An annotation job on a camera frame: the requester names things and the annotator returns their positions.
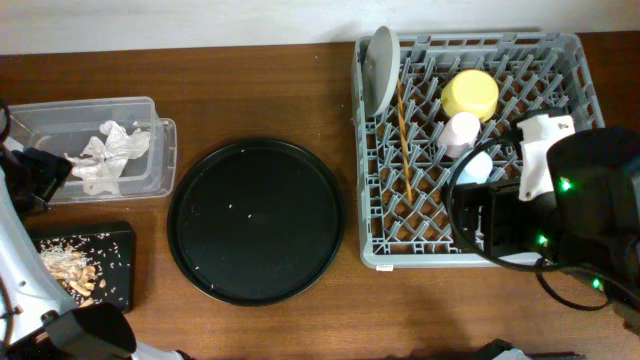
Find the light blue cup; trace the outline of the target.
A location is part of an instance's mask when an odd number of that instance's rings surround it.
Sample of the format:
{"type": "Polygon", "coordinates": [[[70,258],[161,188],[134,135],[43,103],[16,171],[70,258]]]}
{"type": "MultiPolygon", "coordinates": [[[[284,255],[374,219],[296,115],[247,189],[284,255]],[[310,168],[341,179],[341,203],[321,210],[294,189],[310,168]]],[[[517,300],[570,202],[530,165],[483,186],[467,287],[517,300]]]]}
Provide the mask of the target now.
{"type": "Polygon", "coordinates": [[[456,180],[457,185],[484,184],[491,174],[493,162],[486,152],[480,152],[463,168],[456,180]]]}

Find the white napkin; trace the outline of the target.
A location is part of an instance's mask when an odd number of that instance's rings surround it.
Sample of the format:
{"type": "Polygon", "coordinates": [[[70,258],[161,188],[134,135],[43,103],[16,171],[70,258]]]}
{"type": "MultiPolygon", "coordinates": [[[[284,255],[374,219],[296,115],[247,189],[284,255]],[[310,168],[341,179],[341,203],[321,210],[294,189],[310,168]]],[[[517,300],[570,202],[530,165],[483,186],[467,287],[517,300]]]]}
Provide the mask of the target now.
{"type": "Polygon", "coordinates": [[[64,157],[73,165],[71,174],[88,182],[83,185],[85,193],[119,195],[117,180],[130,160],[142,157],[149,150],[151,133],[137,128],[128,134],[113,120],[103,123],[99,131],[106,135],[105,141],[92,136],[78,157],[67,153],[64,157]]]}

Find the yellow bowl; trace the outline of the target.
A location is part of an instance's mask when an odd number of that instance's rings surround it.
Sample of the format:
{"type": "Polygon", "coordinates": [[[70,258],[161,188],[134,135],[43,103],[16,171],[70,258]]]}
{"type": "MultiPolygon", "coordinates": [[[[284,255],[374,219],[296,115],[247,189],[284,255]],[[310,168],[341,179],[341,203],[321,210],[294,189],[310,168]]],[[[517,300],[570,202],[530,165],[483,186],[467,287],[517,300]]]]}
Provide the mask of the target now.
{"type": "Polygon", "coordinates": [[[449,117],[461,112],[487,122],[495,113],[499,87],[496,80],[480,70],[464,70],[453,77],[441,94],[441,106],[449,117]]]}

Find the pink cup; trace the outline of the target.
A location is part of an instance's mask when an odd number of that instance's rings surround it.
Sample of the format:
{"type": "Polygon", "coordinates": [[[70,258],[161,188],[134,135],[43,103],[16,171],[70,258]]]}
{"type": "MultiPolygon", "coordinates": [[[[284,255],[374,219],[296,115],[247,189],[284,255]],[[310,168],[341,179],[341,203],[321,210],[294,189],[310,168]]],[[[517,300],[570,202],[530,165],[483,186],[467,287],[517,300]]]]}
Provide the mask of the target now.
{"type": "Polygon", "coordinates": [[[445,147],[447,157],[457,159],[473,146],[479,131],[479,119],[472,113],[460,112],[446,123],[437,145],[445,147]]]}

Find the food scraps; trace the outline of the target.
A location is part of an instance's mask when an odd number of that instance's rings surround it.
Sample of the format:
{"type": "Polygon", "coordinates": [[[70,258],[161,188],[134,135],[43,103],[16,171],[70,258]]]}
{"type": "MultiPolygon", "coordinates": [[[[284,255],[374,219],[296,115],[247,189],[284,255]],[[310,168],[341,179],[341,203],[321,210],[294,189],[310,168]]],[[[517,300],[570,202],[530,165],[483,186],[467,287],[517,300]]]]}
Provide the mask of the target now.
{"type": "Polygon", "coordinates": [[[54,280],[73,298],[79,307],[99,303],[98,288],[106,285],[97,263],[71,245],[45,244],[40,258],[54,280]]]}

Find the grey plate with food scraps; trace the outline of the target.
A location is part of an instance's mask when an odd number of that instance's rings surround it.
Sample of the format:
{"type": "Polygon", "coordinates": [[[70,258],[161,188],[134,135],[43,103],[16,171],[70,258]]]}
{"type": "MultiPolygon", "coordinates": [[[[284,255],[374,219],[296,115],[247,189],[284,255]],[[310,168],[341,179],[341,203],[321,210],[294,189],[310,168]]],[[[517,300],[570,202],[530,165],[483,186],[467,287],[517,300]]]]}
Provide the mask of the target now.
{"type": "Polygon", "coordinates": [[[363,101],[367,117],[380,115],[395,93],[400,70],[400,42],[387,26],[371,38],[363,63],[363,101]]]}

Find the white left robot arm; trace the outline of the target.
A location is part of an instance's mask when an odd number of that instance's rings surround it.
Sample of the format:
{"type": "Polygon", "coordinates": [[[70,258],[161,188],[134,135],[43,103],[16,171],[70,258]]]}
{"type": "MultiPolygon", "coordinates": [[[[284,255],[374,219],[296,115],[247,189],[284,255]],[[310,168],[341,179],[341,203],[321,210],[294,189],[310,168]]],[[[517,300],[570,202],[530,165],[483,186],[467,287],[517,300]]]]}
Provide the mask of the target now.
{"type": "Polygon", "coordinates": [[[47,152],[1,148],[1,354],[18,359],[187,359],[136,340],[116,306],[78,306],[47,271],[21,216],[47,205],[70,173],[47,152]]]}

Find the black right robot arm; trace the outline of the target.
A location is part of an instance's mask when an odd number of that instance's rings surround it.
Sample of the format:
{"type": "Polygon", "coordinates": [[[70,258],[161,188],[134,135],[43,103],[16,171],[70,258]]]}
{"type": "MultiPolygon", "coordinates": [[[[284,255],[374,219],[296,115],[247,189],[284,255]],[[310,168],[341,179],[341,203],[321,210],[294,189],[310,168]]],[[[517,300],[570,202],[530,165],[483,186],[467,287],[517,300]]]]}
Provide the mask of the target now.
{"type": "Polygon", "coordinates": [[[530,112],[512,130],[523,160],[519,199],[542,255],[536,276],[561,271],[591,286],[638,333],[638,133],[578,130],[557,111],[530,112]]]}

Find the clear plastic waste bin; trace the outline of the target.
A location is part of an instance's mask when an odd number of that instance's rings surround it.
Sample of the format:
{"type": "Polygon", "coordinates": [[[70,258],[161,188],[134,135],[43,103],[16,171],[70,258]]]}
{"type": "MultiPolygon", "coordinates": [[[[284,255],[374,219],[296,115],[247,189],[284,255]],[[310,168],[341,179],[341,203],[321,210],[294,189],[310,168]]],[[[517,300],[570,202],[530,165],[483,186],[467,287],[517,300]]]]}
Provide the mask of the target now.
{"type": "Polygon", "coordinates": [[[56,156],[78,157],[92,136],[102,141],[99,127],[113,120],[128,134],[139,128],[151,133],[149,150],[130,160],[117,180],[120,194],[88,195],[85,182],[72,174],[55,192],[52,204],[91,203],[169,195],[177,163],[177,129],[173,120],[161,118],[149,97],[105,98],[11,105],[10,149],[35,148],[56,156]]]}

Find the grey plastic dishwasher rack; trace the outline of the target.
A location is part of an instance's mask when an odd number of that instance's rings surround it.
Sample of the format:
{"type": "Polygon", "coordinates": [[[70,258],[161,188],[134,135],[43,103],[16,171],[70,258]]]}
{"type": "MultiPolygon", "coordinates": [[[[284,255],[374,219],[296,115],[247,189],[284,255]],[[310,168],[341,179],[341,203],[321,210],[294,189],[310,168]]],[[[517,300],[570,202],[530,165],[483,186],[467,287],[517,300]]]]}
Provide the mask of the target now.
{"type": "Polygon", "coordinates": [[[362,69],[370,42],[355,45],[353,123],[362,262],[397,268],[486,267],[488,261],[454,243],[441,189],[453,160],[438,147],[447,116],[445,85],[463,70],[490,74],[499,87],[494,115],[478,142],[502,135],[528,111],[559,108],[578,130],[601,127],[602,113],[580,38],[570,33],[402,35],[400,78],[406,130],[396,105],[367,117],[362,69]]]}

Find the black rectangular bin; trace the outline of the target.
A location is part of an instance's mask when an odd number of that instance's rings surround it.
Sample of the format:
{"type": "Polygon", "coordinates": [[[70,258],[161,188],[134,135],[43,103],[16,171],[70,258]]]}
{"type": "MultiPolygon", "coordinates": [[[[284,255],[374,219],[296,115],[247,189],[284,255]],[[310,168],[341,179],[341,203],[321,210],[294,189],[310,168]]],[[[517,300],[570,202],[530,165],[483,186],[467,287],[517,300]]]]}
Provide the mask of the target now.
{"type": "Polygon", "coordinates": [[[127,313],[134,301],[136,234],[127,222],[78,225],[31,230],[29,235],[40,254],[47,244],[71,245],[99,265],[106,285],[98,288],[99,303],[110,303],[127,313]]]}

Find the white label sticker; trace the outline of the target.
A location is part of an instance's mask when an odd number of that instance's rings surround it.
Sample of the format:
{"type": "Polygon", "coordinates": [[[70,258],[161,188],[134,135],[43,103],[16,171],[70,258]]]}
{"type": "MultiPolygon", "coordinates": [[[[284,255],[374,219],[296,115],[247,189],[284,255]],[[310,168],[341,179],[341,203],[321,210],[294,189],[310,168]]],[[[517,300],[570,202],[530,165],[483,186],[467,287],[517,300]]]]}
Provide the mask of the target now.
{"type": "Polygon", "coordinates": [[[394,270],[393,265],[376,265],[375,270],[378,272],[392,272],[394,270]]]}

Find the round black serving tray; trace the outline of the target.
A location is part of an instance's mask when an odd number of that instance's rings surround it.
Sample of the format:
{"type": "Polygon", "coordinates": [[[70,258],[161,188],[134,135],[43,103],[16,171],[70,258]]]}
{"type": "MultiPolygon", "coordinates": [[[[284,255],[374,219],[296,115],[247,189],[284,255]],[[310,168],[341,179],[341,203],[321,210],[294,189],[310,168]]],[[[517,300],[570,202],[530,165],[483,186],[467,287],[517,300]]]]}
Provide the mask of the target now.
{"type": "Polygon", "coordinates": [[[167,219],[182,275],[216,300],[276,304],[313,286],[341,246],[345,203],[332,171],[276,139],[230,143],[191,167],[167,219]]]}

